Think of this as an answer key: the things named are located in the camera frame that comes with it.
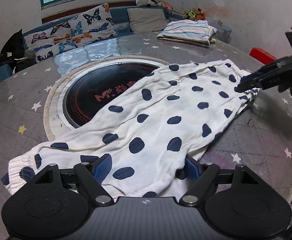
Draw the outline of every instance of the striped folded cloth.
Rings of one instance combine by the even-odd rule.
[[[210,38],[217,29],[209,26],[207,21],[181,20],[170,22],[158,34],[157,39],[177,41],[209,48]]]

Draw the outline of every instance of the metal screw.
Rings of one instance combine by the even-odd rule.
[[[96,197],[96,201],[100,204],[106,204],[111,201],[111,198],[106,195]]]
[[[187,195],[187,196],[184,196],[182,198],[182,200],[185,202],[185,203],[188,203],[188,204],[193,204],[193,203],[196,203],[198,201],[198,198],[195,197],[195,196],[192,196],[192,195]]]

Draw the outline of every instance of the orange butterfly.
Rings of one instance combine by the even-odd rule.
[[[106,13],[109,13],[109,5],[105,3],[103,4],[103,7],[105,8]]]
[[[80,43],[83,39],[86,40],[85,38],[91,39],[91,35],[89,35],[89,33],[83,33],[81,36],[74,38],[73,41]]]
[[[65,36],[62,36],[61,38],[54,38],[55,44],[57,44],[61,41],[70,41],[70,35],[68,33],[66,33]]]

